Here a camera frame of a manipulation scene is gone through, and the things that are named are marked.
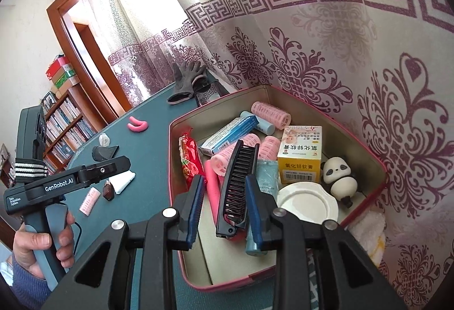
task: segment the panda figurine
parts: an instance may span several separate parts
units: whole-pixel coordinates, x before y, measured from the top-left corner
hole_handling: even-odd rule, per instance
[[[332,157],[322,163],[321,167],[321,184],[324,189],[350,208],[353,205],[351,198],[358,190],[358,182],[353,177],[351,168],[341,157]]]

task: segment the doorway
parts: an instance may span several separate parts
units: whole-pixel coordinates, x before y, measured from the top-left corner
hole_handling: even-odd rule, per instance
[[[63,53],[68,57],[90,100],[107,123],[132,108],[103,54],[101,37],[95,37],[81,0],[55,0],[47,9]]]

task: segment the curtain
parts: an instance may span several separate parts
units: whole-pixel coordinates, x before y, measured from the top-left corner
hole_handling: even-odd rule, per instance
[[[83,0],[132,104],[200,60],[237,89],[272,84],[386,165],[380,270],[413,309],[454,260],[454,16],[446,0]]]

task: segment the hair comb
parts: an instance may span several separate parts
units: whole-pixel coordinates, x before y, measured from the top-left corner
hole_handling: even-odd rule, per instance
[[[224,183],[216,222],[216,236],[232,238],[237,230],[246,229],[247,209],[245,195],[246,176],[255,173],[259,145],[244,145],[238,140],[230,158]]]

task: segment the wooden door frame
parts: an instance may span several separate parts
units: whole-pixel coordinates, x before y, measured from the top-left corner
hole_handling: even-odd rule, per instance
[[[68,27],[72,22],[70,23],[67,21],[67,16],[69,16],[67,13],[78,1],[79,0],[55,0],[47,8],[47,15],[52,28],[54,29],[55,36],[60,43],[61,49],[73,65],[83,89],[87,92],[88,97],[99,110],[99,113],[109,124],[117,119],[121,113],[110,105],[95,80],[90,73],[87,72],[85,62],[90,61],[91,58],[88,56],[85,57],[84,60],[82,54],[74,44]]]
[[[93,62],[97,69],[96,77],[98,86],[101,88],[101,91],[103,91],[104,96],[110,104],[115,104],[116,107],[122,112],[121,114],[117,112],[117,114],[119,116],[123,115],[124,112],[132,108],[131,103],[124,93],[118,78],[115,76],[112,67],[101,52],[90,26],[88,24],[77,23],[71,17],[66,18],[67,26],[70,29],[73,42],[77,48],[80,48],[79,51],[85,61],[85,64],[87,64],[87,61]]]

